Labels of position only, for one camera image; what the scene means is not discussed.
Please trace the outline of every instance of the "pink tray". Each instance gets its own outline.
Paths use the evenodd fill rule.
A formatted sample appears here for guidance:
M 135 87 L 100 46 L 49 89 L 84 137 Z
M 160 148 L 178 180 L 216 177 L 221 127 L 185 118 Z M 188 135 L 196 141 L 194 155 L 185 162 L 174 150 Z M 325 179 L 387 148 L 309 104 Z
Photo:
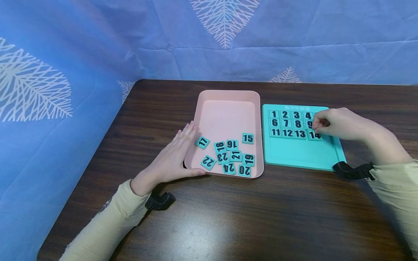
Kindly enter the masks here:
M 206 155 L 216 158 L 213 144 L 236 139 L 242 153 L 255 155 L 251 177 L 223 174 L 221 165 L 214 165 L 210 175 L 253 179 L 264 171 L 263 141 L 261 138 L 260 96 L 255 91 L 207 90 L 199 94 L 194 121 L 197 125 L 196 140 L 203 136 L 210 140 L 205 150 L 192 146 L 186 154 L 187 168 L 203 168 L 200 163 Z M 254 144 L 243 144 L 243 132 L 253 133 Z

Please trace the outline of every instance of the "sliding puzzle board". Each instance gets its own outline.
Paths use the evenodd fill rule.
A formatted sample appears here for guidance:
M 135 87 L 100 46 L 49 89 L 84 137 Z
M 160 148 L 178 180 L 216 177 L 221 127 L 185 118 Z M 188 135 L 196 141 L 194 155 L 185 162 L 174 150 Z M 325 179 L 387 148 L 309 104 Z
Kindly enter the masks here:
M 264 160 L 267 164 L 333 171 L 346 161 L 338 138 L 316 134 L 315 112 L 328 107 L 263 105 Z

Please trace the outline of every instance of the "beige sleeve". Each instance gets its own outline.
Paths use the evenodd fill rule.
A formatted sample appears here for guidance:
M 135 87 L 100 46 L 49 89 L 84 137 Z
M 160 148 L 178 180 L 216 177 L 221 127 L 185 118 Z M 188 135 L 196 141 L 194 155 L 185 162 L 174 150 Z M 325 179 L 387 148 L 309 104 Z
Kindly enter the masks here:
M 374 166 L 369 185 L 395 213 L 412 255 L 418 260 L 418 161 Z
M 60 261 L 109 260 L 126 234 L 139 224 L 150 194 L 134 194 L 130 181 L 121 184 L 110 203 L 98 213 L 66 248 Z

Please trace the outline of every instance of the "fingers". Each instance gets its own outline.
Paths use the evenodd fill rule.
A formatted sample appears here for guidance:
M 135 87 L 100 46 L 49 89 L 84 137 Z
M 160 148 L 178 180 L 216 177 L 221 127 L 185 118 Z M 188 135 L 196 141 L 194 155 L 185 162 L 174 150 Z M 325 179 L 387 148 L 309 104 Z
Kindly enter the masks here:
M 181 144 L 184 142 L 184 137 L 187 136 L 187 133 L 190 134 L 190 131 L 193 129 L 193 127 L 194 127 L 194 121 L 191 121 L 190 123 L 186 124 L 184 126 L 184 129 L 178 135 L 177 139 L 173 141 L 173 146 L 174 147 L 181 146 Z
M 318 127 L 322 127 L 324 123 L 321 122 L 321 120 L 326 119 L 328 117 L 328 114 L 329 114 L 329 109 L 315 113 L 313 117 L 312 128 L 317 129 Z
M 193 126 L 190 129 L 189 134 L 184 135 L 182 137 L 182 141 L 178 142 L 178 144 L 180 145 L 179 151 L 178 151 L 179 153 L 182 153 L 184 156 L 186 155 L 187 150 L 193 144 L 195 135 L 196 135 L 196 126 Z
M 328 127 L 329 125 L 331 125 L 331 124 L 329 123 L 329 121 L 327 119 L 320 119 L 318 128 L 319 127 Z
M 203 169 L 184 169 L 184 171 L 182 172 L 182 177 L 196 177 L 196 176 L 202 176 L 205 175 L 206 171 L 204 171 Z
M 176 133 L 175 137 L 173 138 L 173 140 L 172 140 L 171 142 L 176 141 L 176 140 L 180 137 L 180 134 L 181 134 L 181 129 L 179 129 L 179 130 L 177 131 L 177 133 Z
M 315 129 L 315 133 L 323 134 L 323 135 L 330 135 L 332 131 L 332 127 L 318 127 Z

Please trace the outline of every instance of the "blue curtain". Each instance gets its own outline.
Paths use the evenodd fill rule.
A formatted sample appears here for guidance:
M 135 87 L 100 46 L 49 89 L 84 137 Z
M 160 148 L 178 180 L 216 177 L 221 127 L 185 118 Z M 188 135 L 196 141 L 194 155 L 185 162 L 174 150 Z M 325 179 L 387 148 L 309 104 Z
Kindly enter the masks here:
M 414 0 L 0 0 L 0 259 L 36 259 L 136 80 L 417 84 L 417 13 Z

